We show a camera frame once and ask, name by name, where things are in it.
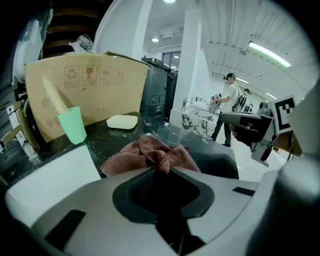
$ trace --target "black cap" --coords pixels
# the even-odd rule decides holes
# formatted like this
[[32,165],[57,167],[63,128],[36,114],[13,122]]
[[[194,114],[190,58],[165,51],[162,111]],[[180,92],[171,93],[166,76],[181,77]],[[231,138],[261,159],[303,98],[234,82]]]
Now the black cap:
[[233,78],[234,80],[236,80],[236,75],[234,73],[229,73],[223,79],[228,80],[228,78]]
[[247,92],[248,94],[250,94],[251,95],[251,92],[249,91],[249,89],[244,89],[244,92]]

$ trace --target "white pillar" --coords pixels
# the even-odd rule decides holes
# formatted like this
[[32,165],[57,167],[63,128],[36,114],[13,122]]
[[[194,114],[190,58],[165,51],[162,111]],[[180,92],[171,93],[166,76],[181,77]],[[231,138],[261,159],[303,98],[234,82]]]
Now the white pillar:
[[93,51],[141,60],[153,0],[114,0],[96,31]]
[[196,72],[201,43],[201,10],[199,7],[185,11],[179,75],[174,94],[173,109],[181,108],[185,98],[191,98],[196,82]]

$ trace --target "white t-shirt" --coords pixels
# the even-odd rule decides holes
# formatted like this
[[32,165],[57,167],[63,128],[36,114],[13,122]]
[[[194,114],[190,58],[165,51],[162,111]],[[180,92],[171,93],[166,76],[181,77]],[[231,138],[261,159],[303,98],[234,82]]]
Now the white t-shirt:
[[240,96],[240,89],[238,89],[238,85],[236,83],[230,84],[229,85],[229,90],[228,90],[228,97],[231,99],[224,103],[221,112],[231,112],[232,107],[237,103],[237,100]]

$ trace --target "green plastic cup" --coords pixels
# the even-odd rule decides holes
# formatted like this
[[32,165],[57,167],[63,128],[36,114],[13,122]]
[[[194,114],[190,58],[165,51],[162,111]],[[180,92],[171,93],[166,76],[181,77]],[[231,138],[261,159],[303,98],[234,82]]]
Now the green plastic cup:
[[69,108],[67,113],[58,114],[58,119],[65,134],[73,144],[79,144],[86,139],[87,133],[79,106]]

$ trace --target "white soap bar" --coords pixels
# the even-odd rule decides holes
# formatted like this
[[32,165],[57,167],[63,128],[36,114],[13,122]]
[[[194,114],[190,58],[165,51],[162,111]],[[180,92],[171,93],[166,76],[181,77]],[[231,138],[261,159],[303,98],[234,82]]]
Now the white soap bar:
[[114,115],[111,116],[107,121],[106,124],[110,128],[116,129],[132,129],[138,123],[138,117],[134,115]]

